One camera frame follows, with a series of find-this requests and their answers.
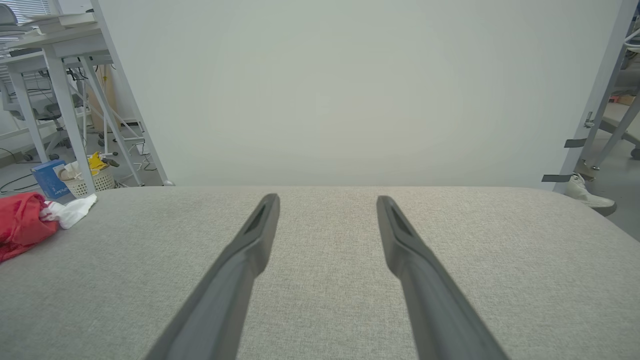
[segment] blue box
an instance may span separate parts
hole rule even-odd
[[[44,194],[50,199],[57,199],[69,193],[69,189],[58,178],[58,172],[65,168],[64,160],[52,160],[31,169],[33,177],[38,181]]]

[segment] white cloth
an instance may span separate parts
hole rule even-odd
[[[55,201],[47,201],[47,208],[40,210],[40,219],[43,221],[57,221],[60,227],[68,229],[80,221],[89,213],[89,209],[95,204],[98,197],[91,194],[83,199],[76,199],[67,205]]]

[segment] shoe sole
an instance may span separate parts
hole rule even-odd
[[[603,217],[608,217],[609,215],[616,212],[617,208],[618,208],[618,203],[614,202],[612,206],[607,206],[606,208],[591,208],[591,209],[594,209]]]

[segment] yellow object in basket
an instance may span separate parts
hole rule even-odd
[[[97,152],[91,155],[88,160],[89,168],[91,169],[91,175],[97,175],[100,170],[108,166],[107,164],[103,163],[102,160],[100,160],[100,156]]]

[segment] gray table surface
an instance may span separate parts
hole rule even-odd
[[[391,195],[512,359],[640,357],[640,243],[521,188],[128,188],[0,264],[0,359],[140,359],[259,199],[282,199],[239,359],[415,359]]]

